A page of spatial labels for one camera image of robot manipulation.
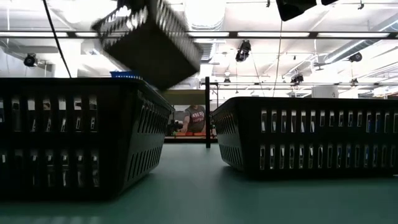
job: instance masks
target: ventilation duct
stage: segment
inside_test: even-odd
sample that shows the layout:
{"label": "ventilation duct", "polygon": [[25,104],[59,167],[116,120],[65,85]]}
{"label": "ventilation duct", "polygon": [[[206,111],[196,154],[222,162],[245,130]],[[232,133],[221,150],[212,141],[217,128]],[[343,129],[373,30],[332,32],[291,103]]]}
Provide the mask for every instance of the ventilation duct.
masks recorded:
{"label": "ventilation duct", "polygon": [[[390,17],[386,21],[376,25],[370,30],[370,32],[397,32],[397,31],[398,31],[398,14]],[[334,52],[319,57],[319,61],[325,63],[335,63],[344,58],[348,58],[349,56],[358,53],[359,51],[379,41],[380,40],[353,40],[345,44],[344,46],[340,47],[339,49],[335,50]],[[289,77],[299,72],[302,73],[303,70],[312,66],[311,60],[314,59],[315,56],[308,58],[300,65],[291,69],[285,76]]]}
{"label": "ventilation duct", "polygon": [[[192,31],[220,31],[224,22],[225,7],[226,0],[186,0],[184,17]],[[203,49],[203,63],[212,60],[216,53],[217,44],[211,41],[198,43]]]}
{"label": "ventilation duct", "polygon": [[[398,31],[398,14],[390,17],[388,20],[373,27],[371,32],[397,32]],[[369,47],[380,40],[353,40],[346,45],[340,47],[334,52],[325,56],[325,63],[335,63],[344,58],[347,58],[366,47]]]}

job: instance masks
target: blue object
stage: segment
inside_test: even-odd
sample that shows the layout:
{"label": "blue object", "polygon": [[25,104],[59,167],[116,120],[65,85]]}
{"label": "blue object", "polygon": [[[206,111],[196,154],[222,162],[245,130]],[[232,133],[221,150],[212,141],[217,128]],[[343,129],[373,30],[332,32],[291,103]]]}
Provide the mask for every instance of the blue object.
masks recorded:
{"label": "blue object", "polygon": [[140,79],[142,80],[142,78],[137,75],[135,72],[133,71],[129,71],[129,72],[110,72],[112,78],[135,78],[135,79]]}

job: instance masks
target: falling basket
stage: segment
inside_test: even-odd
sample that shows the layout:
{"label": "falling basket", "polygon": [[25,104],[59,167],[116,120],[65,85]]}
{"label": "falling basket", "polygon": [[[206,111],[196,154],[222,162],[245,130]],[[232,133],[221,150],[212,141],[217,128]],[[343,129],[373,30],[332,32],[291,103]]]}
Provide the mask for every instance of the falling basket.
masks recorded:
{"label": "falling basket", "polygon": [[163,0],[126,1],[93,25],[104,51],[159,90],[200,69],[201,49]]}

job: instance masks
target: green floor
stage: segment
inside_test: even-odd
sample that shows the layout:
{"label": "green floor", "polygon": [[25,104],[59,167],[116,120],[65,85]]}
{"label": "green floor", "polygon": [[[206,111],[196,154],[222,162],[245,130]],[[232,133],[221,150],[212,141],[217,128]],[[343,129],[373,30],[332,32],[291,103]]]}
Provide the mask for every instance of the green floor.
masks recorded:
{"label": "green floor", "polygon": [[115,202],[0,203],[1,224],[398,223],[398,179],[247,180],[217,145],[166,144],[159,166]]}

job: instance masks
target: gray t-shirt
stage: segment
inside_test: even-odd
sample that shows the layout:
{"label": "gray t-shirt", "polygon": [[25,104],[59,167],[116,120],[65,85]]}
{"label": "gray t-shirt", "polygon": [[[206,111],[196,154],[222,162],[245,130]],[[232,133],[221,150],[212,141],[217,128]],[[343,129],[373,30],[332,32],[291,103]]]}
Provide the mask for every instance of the gray t-shirt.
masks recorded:
{"label": "gray t-shirt", "polygon": [[194,109],[192,106],[185,110],[185,115],[189,116],[188,132],[199,133],[205,127],[205,108],[198,106]]}

